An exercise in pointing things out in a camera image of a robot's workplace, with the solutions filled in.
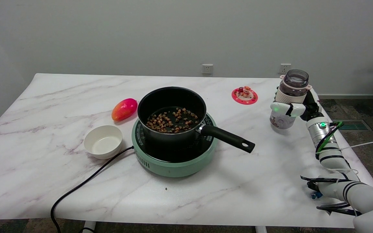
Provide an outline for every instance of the pot handle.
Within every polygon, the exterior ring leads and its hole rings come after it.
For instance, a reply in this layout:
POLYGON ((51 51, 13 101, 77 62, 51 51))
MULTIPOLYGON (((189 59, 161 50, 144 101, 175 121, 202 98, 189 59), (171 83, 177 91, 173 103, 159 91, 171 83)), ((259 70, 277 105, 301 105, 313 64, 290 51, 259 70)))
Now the pot handle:
POLYGON ((213 136, 248 153, 251 153, 256 146, 256 144, 218 127, 202 125, 197 128, 197 131, 204 136, 213 136))

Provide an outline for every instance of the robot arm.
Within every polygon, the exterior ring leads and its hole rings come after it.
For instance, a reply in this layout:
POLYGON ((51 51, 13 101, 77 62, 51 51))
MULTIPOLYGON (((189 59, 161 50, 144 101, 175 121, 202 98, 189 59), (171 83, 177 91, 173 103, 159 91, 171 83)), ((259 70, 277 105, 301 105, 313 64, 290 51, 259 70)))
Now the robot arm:
POLYGON ((301 117, 316 148, 315 157, 325 168, 335 171, 333 174, 321 175, 318 178, 306 178, 308 187, 320 193, 320 196, 336 198, 343 203, 318 206, 320 210, 355 215, 354 226, 358 233, 373 232, 373 187, 362 183, 355 171, 342 155, 342 151, 333 136, 336 131, 321 114, 317 95, 308 92, 302 104, 284 104, 274 102, 270 108, 283 115, 301 117), (345 209, 352 206, 355 210, 345 209))

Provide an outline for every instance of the pink coaster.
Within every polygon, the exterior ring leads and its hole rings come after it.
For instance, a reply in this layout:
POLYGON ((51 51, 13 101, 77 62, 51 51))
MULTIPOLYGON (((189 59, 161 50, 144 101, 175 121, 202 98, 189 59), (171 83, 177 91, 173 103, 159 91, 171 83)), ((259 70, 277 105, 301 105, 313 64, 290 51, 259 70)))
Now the pink coaster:
POLYGON ((239 87, 234 89, 231 93, 231 97, 242 105, 252 105, 259 99, 257 93, 251 90, 249 87, 239 87))

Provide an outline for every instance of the red mango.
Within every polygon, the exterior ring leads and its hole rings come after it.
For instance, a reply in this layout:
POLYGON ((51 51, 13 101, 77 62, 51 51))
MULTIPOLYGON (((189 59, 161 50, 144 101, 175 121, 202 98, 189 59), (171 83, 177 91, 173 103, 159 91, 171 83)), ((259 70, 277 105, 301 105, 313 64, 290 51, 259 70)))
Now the red mango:
POLYGON ((114 121, 122 121, 130 117, 138 109, 138 102, 134 99, 124 99, 114 107, 111 118, 114 121))

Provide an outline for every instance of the black saucepan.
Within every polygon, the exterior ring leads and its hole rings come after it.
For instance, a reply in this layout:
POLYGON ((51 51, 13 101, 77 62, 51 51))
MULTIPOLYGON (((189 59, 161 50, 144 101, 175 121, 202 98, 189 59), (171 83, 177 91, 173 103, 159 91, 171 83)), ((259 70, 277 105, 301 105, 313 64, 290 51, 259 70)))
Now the black saucepan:
POLYGON ((158 147, 182 148, 193 143, 201 134, 213 136, 248 153, 253 151, 254 143, 218 127, 204 125, 205 115, 206 105, 201 96, 183 87, 156 89, 147 94, 138 105, 138 116, 143 126, 145 139, 158 147), (189 124, 190 129, 180 130, 177 133, 163 133, 151 129, 150 126, 148 127, 148 121, 151 121, 153 115, 159 115, 164 112, 167 112, 166 117, 170 118, 173 124, 182 124, 184 126, 185 121, 181 119, 176 122, 176 117, 172 114, 173 112, 178 112, 176 108, 185 108, 198 117, 189 124))

